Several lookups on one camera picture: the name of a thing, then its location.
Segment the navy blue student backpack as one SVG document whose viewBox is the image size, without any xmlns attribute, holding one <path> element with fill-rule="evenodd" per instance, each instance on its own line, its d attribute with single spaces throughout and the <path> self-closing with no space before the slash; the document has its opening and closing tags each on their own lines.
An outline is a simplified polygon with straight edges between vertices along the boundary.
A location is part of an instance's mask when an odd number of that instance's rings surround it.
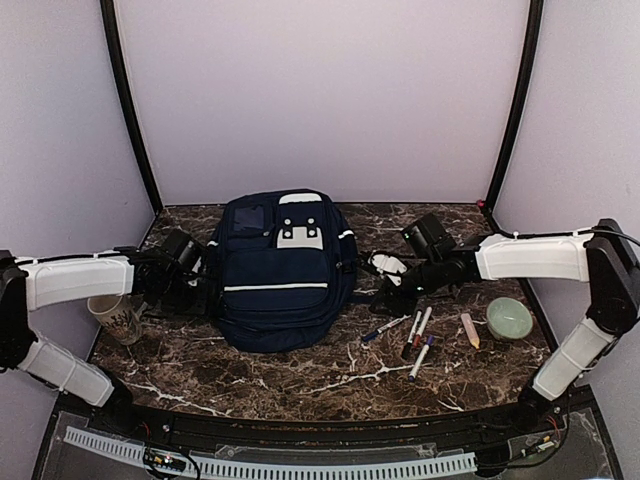
<svg viewBox="0 0 640 480">
<path fill-rule="evenodd" d="M 354 233 L 329 196 L 308 189 L 230 201 L 208 247 L 212 315 L 228 344 L 249 353 L 308 348 L 349 302 Z"/>
</svg>

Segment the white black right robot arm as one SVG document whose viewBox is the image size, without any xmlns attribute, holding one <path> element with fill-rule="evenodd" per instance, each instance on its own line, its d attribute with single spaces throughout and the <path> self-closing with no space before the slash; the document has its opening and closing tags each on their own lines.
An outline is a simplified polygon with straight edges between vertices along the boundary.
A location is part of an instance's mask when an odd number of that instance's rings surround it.
<svg viewBox="0 0 640 480">
<path fill-rule="evenodd" d="M 613 219 L 569 232 L 482 234 L 456 242 L 427 214 L 401 232 L 418 262 L 408 266 L 390 253 L 374 252 L 367 267 L 388 278 L 381 306 L 401 315 L 415 301 L 443 287 L 505 279 L 565 280 L 588 285 L 583 318 L 538 369 L 510 413 L 521 434 L 534 432 L 549 405 L 606 355 L 639 322 L 639 260 L 634 239 Z"/>
</svg>

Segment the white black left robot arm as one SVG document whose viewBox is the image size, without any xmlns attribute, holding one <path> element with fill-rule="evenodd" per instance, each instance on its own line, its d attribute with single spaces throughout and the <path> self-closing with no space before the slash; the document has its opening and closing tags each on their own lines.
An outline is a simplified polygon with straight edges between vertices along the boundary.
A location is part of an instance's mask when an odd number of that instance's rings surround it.
<svg viewBox="0 0 640 480">
<path fill-rule="evenodd" d="M 127 390 L 103 370 L 31 329 L 31 312 L 49 305 L 99 296 L 139 295 L 144 303 L 190 309 L 206 290 L 207 249 L 181 230 L 148 250 L 117 247 L 92 254 L 19 258 L 1 253 L 1 368 L 32 377 L 102 408 L 101 417 L 120 436 L 141 427 Z"/>
</svg>

